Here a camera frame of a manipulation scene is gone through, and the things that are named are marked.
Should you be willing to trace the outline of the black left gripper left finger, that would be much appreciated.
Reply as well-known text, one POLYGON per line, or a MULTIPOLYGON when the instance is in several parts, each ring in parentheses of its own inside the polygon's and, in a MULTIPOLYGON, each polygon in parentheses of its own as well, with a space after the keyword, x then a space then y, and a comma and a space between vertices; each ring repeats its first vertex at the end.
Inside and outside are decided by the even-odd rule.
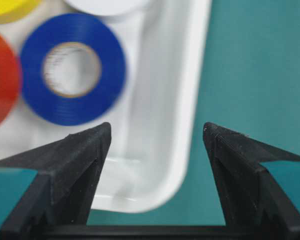
POLYGON ((0 159, 0 240, 84 225, 111 144, 107 122, 0 159))

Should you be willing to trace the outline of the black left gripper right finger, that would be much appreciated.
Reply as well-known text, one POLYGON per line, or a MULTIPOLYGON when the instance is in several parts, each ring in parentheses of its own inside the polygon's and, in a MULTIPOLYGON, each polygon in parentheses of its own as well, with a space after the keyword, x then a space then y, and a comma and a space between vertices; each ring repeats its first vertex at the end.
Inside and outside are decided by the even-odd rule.
POLYGON ((231 237, 300 240, 300 156, 211 122, 203 142, 231 237))

